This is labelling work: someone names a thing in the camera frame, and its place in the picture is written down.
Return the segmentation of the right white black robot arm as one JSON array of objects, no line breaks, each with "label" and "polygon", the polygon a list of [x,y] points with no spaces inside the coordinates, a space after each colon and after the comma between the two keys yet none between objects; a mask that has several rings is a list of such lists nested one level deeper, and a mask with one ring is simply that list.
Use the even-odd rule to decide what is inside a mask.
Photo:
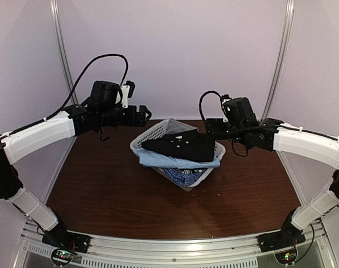
[{"label": "right white black robot arm", "polygon": [[298,232],[313,221],[339,207],[339,137],[294,127],[278,119],[257,120],[246,97],[220,97],[224,114],[220,118],[205,118],[206,132],[217,140],[239,143],[245,151],[259,148],[267,151],[287,152],[316,160],[334,168],[332,184],[312,200],[293,210],[277,234],[277,242],[284,247],[298,238]]}]

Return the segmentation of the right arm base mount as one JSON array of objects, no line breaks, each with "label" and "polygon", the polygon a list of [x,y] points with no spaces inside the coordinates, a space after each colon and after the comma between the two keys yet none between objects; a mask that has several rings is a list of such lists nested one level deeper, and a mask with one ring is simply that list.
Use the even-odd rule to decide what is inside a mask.
[{"label": "right arm base mount", "polygon": [[303,243],[306,238],[302,232],[280,230],[272,233],[264,233],[258,236],[261,252],[276,251],[287,247],[294,247]]}]

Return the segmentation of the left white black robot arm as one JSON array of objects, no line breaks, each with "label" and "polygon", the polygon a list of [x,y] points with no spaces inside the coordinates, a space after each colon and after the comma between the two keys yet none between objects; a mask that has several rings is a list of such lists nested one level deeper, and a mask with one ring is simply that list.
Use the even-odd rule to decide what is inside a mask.
[{"label": "left white black robot arm", "polygon": [[41,228],[59,248],[71,243],[71,235],[62,229],[60,218],[33,193],[25,189],[14,164],[29,154],[55,142],[78,137],[104,127],[144,127],[152,114],[144,106],[130,106],[135,84],[124,85],[96,81],[91,94],[80,104],[60,109],[49,119],[0,134],[0,199],[11,202]]}]

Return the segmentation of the black long sleeve shirt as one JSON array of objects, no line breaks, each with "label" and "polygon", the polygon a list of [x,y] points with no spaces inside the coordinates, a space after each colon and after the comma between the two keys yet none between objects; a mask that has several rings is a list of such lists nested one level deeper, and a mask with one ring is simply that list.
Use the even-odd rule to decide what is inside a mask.
[{"label": "black long sleeve shirt", "polygon": [[142,142],[142,148],[178,159],[211,162],[215,154],[215,139],[213,135],[190,130],[146,140]]}]

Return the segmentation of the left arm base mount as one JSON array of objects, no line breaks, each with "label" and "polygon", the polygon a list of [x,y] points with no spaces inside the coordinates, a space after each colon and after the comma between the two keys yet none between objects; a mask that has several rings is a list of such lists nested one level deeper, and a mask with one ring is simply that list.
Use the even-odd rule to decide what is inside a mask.
[{"label": "left arm base mount", "polygon": [[46,231],[42,242],[71,252],[87,253],[90,236],[69,231]]}]

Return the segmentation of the white perforated plastic basket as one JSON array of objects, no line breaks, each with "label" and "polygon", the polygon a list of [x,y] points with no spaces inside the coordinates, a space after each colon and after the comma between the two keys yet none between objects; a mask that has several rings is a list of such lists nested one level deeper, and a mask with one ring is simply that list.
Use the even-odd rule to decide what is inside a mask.
[{"label": "white perforated plastic basket", "polygon": [[[142,148],[142,142],[146,141],[146,140],[151,140],[151,139],[155,139],[155,138],[161,138],[162,136],[165,135],[165,130],[167,127],[167,122],[169,119],[166,120],[162,120],[159,123],[155,124],[154,126],[152,126],[151,128],[149,128],[148,130],[144,131],[142,134],[140,134],[138,137],[136,137],[131,143],[130,143],[130,148],[132,151],[136,150],[136,149],[141,149]],[[226,152],[226,148],[220,144],[220,143],[215,143],[215,151],[214,151],[214,155],[221,161],[223,156],[225,155]],[[153,170],[155,170],[156,172],[160,173],[162,176],[164,176],[166,179],[170,180],[169,177],[167,177],[163,170],[164,168],[158,168],[158,167],[150,167]],[[189,192],[191,191],[194,187],[198,186],[202,181],[204,181],[210,174],[211,172],[214,170],[214,168],[208,168],[207,171],[199,178],[199,180],[197,182],[195,182],[192,185],[189,186],[179,186],[181,189]]]}]

